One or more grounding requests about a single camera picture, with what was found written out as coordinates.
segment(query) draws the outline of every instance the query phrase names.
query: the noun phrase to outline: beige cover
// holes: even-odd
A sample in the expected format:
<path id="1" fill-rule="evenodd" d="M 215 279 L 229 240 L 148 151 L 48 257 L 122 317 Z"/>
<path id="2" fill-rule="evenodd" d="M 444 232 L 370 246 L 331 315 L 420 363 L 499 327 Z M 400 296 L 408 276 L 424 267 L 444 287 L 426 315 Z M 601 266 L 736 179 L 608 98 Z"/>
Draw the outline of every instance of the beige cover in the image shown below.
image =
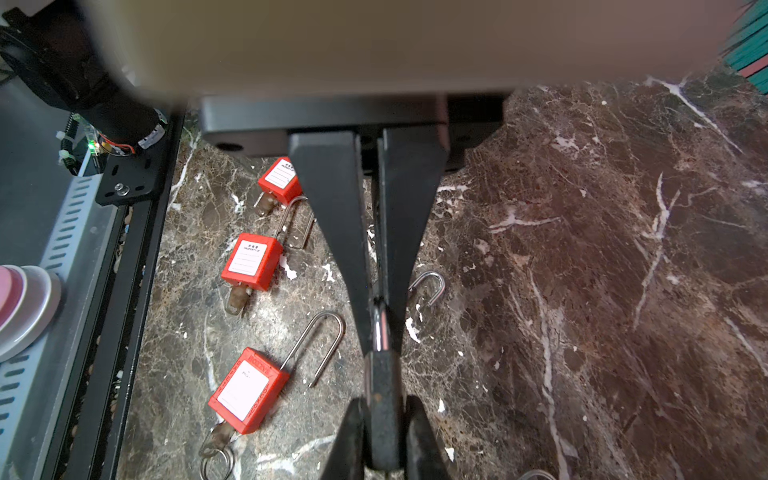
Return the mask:
<path id="1" fill-rule="evenodd" d="M 735 0 L 85 0 L 97 43 L 176 98 L 508 90 L 679 78 Z"/>

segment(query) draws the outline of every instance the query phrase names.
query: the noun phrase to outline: white plate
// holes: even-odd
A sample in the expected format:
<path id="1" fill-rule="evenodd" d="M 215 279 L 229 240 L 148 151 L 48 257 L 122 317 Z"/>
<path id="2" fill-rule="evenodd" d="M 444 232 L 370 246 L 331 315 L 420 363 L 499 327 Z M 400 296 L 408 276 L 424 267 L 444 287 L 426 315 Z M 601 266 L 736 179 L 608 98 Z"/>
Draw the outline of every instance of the white plate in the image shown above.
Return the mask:
<path id="1" fill-rule="evenodd" d="M 61 299 L 61 281 L 54 273 L 39 266 L 6 267 L 22 270 L 27 285 L 11 318 L 0 327 L 0 362 L 12 358 L 40 336 Z"/>

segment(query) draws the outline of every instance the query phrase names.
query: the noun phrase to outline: wire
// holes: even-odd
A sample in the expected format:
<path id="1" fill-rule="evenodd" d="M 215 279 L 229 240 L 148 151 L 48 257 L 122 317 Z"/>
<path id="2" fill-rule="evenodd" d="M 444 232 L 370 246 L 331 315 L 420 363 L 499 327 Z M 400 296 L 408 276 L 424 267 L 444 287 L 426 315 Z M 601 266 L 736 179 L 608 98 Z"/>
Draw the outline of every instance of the wire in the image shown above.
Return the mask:
<path id="1" fill-rule="evenodd" d="M 130 150 L 130 151 L 131 151 L 131 153 L 132 153 L 133 155 L 135 155 L 135 154 L 136 154 L 136 149 L 135 149 L 135 148 L 133 148 L 131 145 L 129 145 L 129 144 L 116 144 L 116 143 L 114 143 L 112 140 L 110 140 L 109 138 L 106 138 L 106 137 L 104 136 L 104 134 L 99 134 L 99 135 L 101 135 L 101 138 L 103 138 L 103 139 L 104 139 L 104 141 L 105 141 L 105 142 L 107 142 L 108 144 L 110 144 L 111 146 L 113 146 L 113 147 L 117 147 L 117 148 L 120 148 L 121 150 L 123 150 L 123 149 L 126 149 L 126 148 L 127 148 L 128 150 Z"/>

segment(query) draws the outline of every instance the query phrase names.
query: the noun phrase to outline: padlock body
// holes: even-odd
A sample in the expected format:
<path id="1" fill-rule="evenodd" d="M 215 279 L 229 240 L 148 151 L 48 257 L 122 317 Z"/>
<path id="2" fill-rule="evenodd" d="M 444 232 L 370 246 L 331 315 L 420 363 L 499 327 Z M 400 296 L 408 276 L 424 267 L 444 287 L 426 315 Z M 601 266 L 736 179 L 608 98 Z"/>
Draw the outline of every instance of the padlock body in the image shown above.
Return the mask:
<path id="1" fill-rule="evenodd" d="M 221 278 L 233 285 L 242 283 L 264 292 L 270 288 L 282 254 L 283 245 L 276 238 L 241 233 Z"/>
<path id="2" fill-rule="evenodd" d="M 259 179 L 259 187 L 283 205 L 301 195 L 301 185 L 288 157 L 280 157 Z"/>
<path id="3" fill-rule="evenodd" d="M 264 355 L 246 348 L 208 400 L 208 406 L 243 435 L 258 430 L 289 375 Z"/>

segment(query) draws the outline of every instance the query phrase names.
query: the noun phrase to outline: red stripe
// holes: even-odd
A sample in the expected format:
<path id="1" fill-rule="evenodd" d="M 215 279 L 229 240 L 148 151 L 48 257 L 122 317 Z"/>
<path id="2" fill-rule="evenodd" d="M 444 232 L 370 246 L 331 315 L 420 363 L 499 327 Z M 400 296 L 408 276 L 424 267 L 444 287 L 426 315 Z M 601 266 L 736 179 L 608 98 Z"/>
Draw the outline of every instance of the red stripe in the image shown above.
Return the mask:
<path id="1" fill-rule="evenodd" d="M 763 56 L 761 59 L 750 63 L 746 67 L 739 70 L 742 77 L 749 77 L 752 74 L 756 74 L 758 71 L 768 67 L 768 55 Z"/>

